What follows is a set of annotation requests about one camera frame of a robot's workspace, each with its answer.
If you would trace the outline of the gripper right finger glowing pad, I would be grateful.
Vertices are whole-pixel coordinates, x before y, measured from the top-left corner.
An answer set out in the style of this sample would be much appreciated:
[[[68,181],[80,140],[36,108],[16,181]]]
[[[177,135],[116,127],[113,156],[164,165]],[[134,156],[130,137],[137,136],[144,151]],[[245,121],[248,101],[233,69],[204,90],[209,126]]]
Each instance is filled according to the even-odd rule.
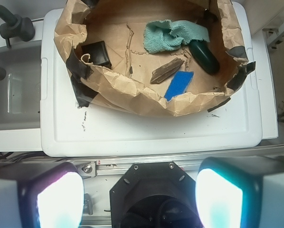
[[[284,228],[284,156],[208,157],[195,196],[205,228]]]

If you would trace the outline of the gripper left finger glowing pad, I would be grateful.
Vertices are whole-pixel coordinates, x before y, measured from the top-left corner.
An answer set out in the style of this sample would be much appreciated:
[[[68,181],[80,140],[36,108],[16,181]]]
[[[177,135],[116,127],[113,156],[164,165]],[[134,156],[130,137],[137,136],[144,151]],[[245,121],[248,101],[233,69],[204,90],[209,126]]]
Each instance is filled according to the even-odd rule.
[[[70,162],[0,162],[0,228],[77,228],[84,184]]]

